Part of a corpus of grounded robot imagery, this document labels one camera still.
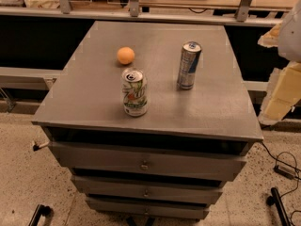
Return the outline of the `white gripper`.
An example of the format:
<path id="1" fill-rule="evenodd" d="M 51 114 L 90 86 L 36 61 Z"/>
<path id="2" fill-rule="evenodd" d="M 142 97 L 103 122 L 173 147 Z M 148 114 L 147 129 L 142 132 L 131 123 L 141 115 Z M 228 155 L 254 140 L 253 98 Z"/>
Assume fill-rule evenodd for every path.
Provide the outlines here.
<path id="1" fill-rule="evenodd" d="M 274 68 L 258 116 L 260 124 L 274 125 L 301 100 L 301 0 L 283 19 L 261 35 L 258 45 L 277 47 L 278 54 L 290 62 L 284 69 Z"/>

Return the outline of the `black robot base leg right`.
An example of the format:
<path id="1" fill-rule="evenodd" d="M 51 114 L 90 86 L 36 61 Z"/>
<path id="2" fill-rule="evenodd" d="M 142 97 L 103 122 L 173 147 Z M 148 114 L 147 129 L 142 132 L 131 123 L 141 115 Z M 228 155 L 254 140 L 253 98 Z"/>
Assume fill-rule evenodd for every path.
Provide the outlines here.
<path id="1" fill-rule="evenodd" d="M 291 226 L 285 207 L 276 187 L 271 188 L 271 195 L 266 199 L 266 204 L 268 206 L 274 205 L 276 207 L 282 226 Z"/>

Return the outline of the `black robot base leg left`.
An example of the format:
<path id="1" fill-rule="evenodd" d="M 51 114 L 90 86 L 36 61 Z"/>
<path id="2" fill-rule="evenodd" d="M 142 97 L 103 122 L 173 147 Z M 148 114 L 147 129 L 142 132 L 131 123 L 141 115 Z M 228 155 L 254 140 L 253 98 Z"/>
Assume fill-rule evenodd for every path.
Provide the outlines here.
<path id="1" fill-rule="evenodd" d="M 42 225 L 39 225 L 41 217 L 45 217 L 45 221 Z M 28 226 L 50 226 L 52 217 L 53 210 L 50 206 L 38 204 Z"/>

